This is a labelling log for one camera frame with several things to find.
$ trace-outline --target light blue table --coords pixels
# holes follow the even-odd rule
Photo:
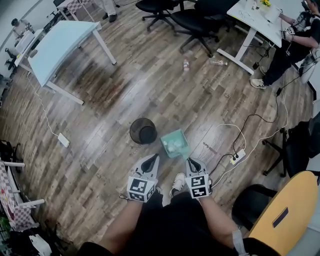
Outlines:
[[[84,103],[82,100],[55,85],[50,79],[66,57],[91,34],[95,36],[112,64],[117,63],[97,31],[100,28],[99,23],[70,20],[59,21],[36,46],[37,53],[35,56],[28,58],[32,71],[41,87],[48,86],[82,105]]]

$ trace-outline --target white cable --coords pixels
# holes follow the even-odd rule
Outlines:
[[[37,93],[35,87],[34,87],[33,84],[31,83],[31,81],[29,80],[29,77],[27,76],[26,78],[28,79],[30,85],[32,86],[32,88],[33,88],[33,90],[34,90],[34,92],[35,92],[35,94],[38,96],[38,98],[39,98],[39,100],[40,100],[40,103],[41,103],[41,105],[42,105],[42,108],[43,108],[43,111],[44,111],[44,114],[45,114],[45,118],[46,118],[46,121],[47,121],[47,123],[48,123],[48,126],[49,126],[49,128],[50,128],[51,133],[52,133],[53,135],[59,137],[59,136],[58,136],[57,134],[55,134],[55,133],[52,131],[52,129],[51,129],[51,126],[50,126],[50,124],[49,124],[49,119],[48,119],[48,117],[47,117],[47,112],[46,112],[46,110],[45,110],[45,106],[43,105],[42,100],[41,100],[39,94]]]
[[[235,127],[237,127],[238,130],[240,131],[241,135],[242,135],[243,138],[244,138],[244,149],[243,149],[243,150],[246,150],[246,146],[247,146],[246,137],[244,136],[244,134],[242,133],[241,129],[240,129],[238,126],[236,126],[235,124],[221,123],[221,124],[219,124],[218,126],[216,126],[216,127],[213,129],[212,134],[215,132],[215,130],[216,130],[219,126],[235,126]]]
[[[285,81],[285,74],[283,74],[282,86],[284,86],[284,81]],[[284,108],[285,108],[285,111],[286,111],[286,123],[285,123],[285,126],[283,126],[281,129],[285,128],[285,127],[288,125],[288,120],[289,120],[289,114],[288,114],[288,110],[287,110],[287,107],[286,107],[286,100],[285,100],[284,90],[282,90],[282,98],[283,98]],[[231,171],[234,170],[236,167],[238,167],[238,165],[240,165],[240,164],[242,164],[244,161],[246,161],[246,160],[250,157],[251,153],[252,153],[252,152],[256,149],[256,147],[258,146],[259,141],[261,141],[261,140],[266,140],[266,139],[269,139],[269,138],[273,137],[273,136],[274,136],[277,132],[279,132],[281,129],[277,130],[277,131],[276,131],[274,134],[272,134],[271,136],[260,138],[260,139],[257,141],[255,147],[254,147],[254,148],[252,149],[252,151],[249,153],[249,155],[248,155],[244,160],[242,160],[241,162],[239,162],[235,167],[233,167],[232,169],[226,171],[226,172],[221,176],[221,178],[217,181],[217,183],[215,183],[215,184],[212,186],[212,188],[214,188],[216,185],[218,185],[218,183],[221,181],[221,179],[222,179],[227,173],[231,172]]]

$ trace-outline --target wooden floor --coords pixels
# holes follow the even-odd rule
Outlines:
[[[99,20],[103,13],[96,11]],[[157,139],[151,145],[135,144],[129,127],[139,117],[151,119],[158,137],[182,129],[191,148],[191,156],[204,161],[209,170],[220,157],[232,153],[232,142],[249,114],[259,114],[272,121],[276,115],[275,93],[282,80],[266,90],[250,86],[249,74],[232,62],[228,66],[209,63],[205,49],[198,41],[179,46],[188,38],[157,22],[150,33],[143,22],[146,15],[134,4],[121,7],[118,20],[112,24],[102,21],[100,34],[117,60],[113,66],[94,38],[76,49],[57,72],[54,82],[84,100],[79,105],[59,93],[45,90],[32,75],[49,123],[56,134],[63,133],[70,146],[63,147],[48,128],[43,108],[33,92],[26,72],[19,68],[13,77],[8,97],[0,109],[1,139],[12,144],[20,142],[20,155],[26,167],[19,176],[19,184],[30,199],[45,199],[34,211],[42,224],[46,219],[61,224],[60,232],[79,247],[84,241],[99,241],[108,225],[125,205],[119,193],[126,190],[128,173],[140,158],[159,153],[159,184],[165,193],[178,172],[185,170],[181,157],[166,156]],[[245,34],[222,28],[220,42],[207,39],[216,51],[222,48],[235,55]],[[183,71],[188,59],[190,71]],[[254,48],[245,54],[249,67],[260,57]],[[261,76],[257,70],[255,76]],[[287,83],[297,76],[291,68],[285,74]],[[285,88],[285,103],[289,113],[288,128],[311,117],[313,94],[297,79]],[[244,129],[248,155],[261,137],[272,135],[286,123],[282,96],[278,97],[278,118],[269,124],[251,117]],[[281,135],[273,139],[280,145]],[[240,138],[236,149],[244,147]],[[277,158],[275,150],[260,142],[248,160],[223,177],[214,188],[213,196],[228,214],[237,195],[252,183],[279,189],[281,165],[268,177],[262,171]],[[233,166],[226,157],[211,178],[218,181],[223,172]]]

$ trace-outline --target white table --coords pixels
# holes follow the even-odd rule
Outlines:
[[[232,55],[230,55],[229,53],[225,52],[220,48],[217,50],[217,52],[227,57],[234,63],[238,64],[240,67],[242,67],[243,69],[248,71],[251,75],[253,75],[254,71],[248,66],[246,66],[244,63],[242,63],[241,58],[243,57],[244,53],[246,52],[248,46],[250,45],[251,41],[254,39],[257,32],[264,35],[276,46],[281,47],[282,45],[281,43],[282,38],[280,35],[281,20],[279,18],[274,24],[272,24],[267,21],[267,19],[263,16],[262,11],[260,9],[246,10],[245,3],[242,1],[236,3],[231,9],[229,9],[227,11],[227,14],[250,26],[250,30],[235,57],[233,57]]]
[[[90,35],[94,35],[112,64],[117,63],[97,29],[101,29],[99,23],[61,20],[46,34],[36,46],[37,53],[35,56],[28,58],[33,74],[41,87],[48,86],[81,105],[84,103],[71,93],[55,85],[50,79],[67,56]]]
[[[25,64],[23,64],[23,60],[26,57],[27,53],[30,51],[31,47],[34,45],[34,43],[39,39],[39,37],[41,36],[43,31],[44,31],[43,29],[38,29],[36,32],[34,32],[33,40],[29,43],[29,45],[24,50],[24,52],[19,55],[19,58],[17,58],[15,60],[14,64],[15,64],[16,67],[21,66],[26,71],[33,73],[33,71],[31,70],[30,67],[28,67]]]
[[[68,21],[69,19],[68,19],[67,15],[64,13],[64,8],[67,8],[68,11],[70,12],[70,14],[72,15],[72,17],[74,18],[74,20],[78,21],[78,18],[76,16],[75,12],[77,9],[82,7],[86,11],[86,13],[89,15],[91,20],[93,22],[95,22],[94,19],[92,18],[92,16],[90,15],[90,13],[88,12],[87,8],[85,7],[85,4],[87,2],[91,3],[91,0],[81,0],[80,2],[78,0],[65,0],[59,6],[57,6],[57,9],[61,12],[63,17]]]

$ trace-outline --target black chair seat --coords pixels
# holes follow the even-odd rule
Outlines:
[[[168,3],[165,1],[142,0],[135,6],[146,13],[158,13],[168,9]]]
[[[209,26],[210,22],[207,19],[204,19],[203,15],[195,9],[187,9],[172,13],[171,19],[181,27],[202,35],[208,35],[209,31],[212,29]]]

